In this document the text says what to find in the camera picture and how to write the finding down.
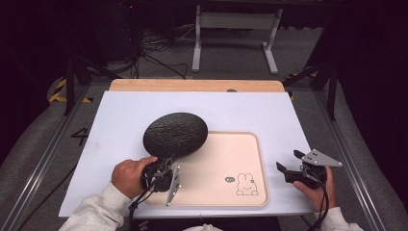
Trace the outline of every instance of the cartoon bunny illustration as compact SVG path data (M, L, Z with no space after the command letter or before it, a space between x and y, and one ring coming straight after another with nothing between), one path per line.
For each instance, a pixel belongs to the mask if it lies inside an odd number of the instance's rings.
M257 188L252 174L240 173L238 175L237 195L257 195Z

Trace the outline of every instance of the person's arm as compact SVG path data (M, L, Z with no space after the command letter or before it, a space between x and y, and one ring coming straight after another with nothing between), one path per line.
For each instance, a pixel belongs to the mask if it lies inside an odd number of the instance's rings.
M122 226L123 207L141 194L141 172L155 161L156 157L147 157L115 166L107 188L85 198L60 230L116 230Z
M335 230L351 230L351 231L360 231L361 229L356 223L347 223L344 218L342 211L336 205L336 187L334 184L333 173L330 167L326 167L327 172L327 181L326 181L326 191L329 197L328 213L326 218L321 223L322 231L335 231ZM308 198L309 202L312 204L313 209L315 210L316 218L319 217L320 208L321 212L324 213L326 209L325 203L321 205L323 199L323 189L317 188L315 190L310 189L299 181L293 182L293 185L304 193Z

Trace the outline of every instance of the textured black stone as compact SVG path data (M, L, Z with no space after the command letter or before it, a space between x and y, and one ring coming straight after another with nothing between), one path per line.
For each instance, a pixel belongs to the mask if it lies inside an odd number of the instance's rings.
M207 136L207 124L201 117L174 113L156 119L147 127L143 145L152 156L179 159L198 150Z

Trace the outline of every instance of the sweatshirt sleeve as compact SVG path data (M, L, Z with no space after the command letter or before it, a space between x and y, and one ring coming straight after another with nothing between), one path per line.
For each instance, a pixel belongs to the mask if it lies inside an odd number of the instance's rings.
M356 223L347 223L344 218L340 207L329 209L326 218L321 223L322 231L363 231Z
M130 202L109 182L101 194L85 198L60 230L116 230L123 225L122 209Z

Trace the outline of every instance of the person's right hand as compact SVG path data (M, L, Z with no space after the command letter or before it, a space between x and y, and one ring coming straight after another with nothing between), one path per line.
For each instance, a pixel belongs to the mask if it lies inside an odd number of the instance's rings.
M336 207L336 189L334 185L333 173L330 167L326 167L327 172L327 181L326 181L326 190L329 197L329 209ZM305 186L299 181L293 182L293 185L303 192L308 198L309 202L312 204L315 212L320 212L321 201L323 200L323 189L321 187L312 190L309 187ZM324 211L326 204L323 203L321 210Z
M144 167L156 161L157 157L123 161L115 166L111 182L124 195L133 199L143 192L140 177Z

